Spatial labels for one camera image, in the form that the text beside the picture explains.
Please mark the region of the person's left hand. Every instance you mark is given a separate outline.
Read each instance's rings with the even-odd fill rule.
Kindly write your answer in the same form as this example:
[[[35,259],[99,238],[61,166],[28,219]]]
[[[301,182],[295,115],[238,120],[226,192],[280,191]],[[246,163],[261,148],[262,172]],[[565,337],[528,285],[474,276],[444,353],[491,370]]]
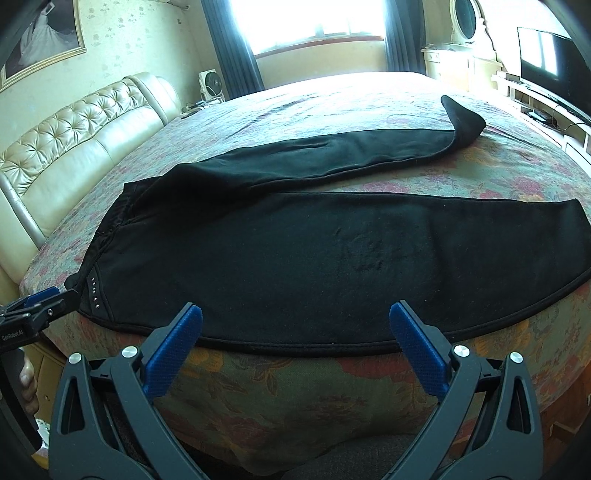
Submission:
[[[38,387],[34,366],[27,356],[24,356],[24,364],[19,374],[19,380],[22,387],[21,396],[24,401],[24,408],[28,414],[36,415],[39,410]]]

